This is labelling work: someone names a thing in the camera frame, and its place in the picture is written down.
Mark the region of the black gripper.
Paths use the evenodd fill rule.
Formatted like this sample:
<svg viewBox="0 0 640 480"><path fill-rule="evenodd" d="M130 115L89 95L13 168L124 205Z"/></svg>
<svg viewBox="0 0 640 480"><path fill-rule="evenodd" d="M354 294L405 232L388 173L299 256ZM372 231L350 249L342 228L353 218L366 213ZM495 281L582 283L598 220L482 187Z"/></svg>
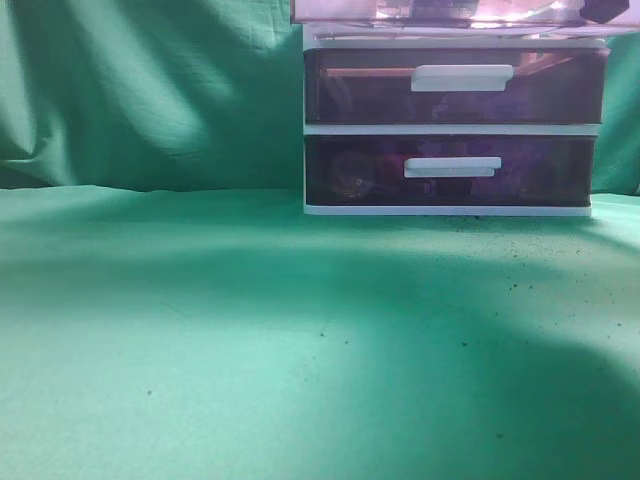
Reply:
<svg viewBox="0 0 640 480"><path fill-rule="evenodd" d="M628 0L585 0L582 18L595 23L609 23L628 9Z"/></svg>

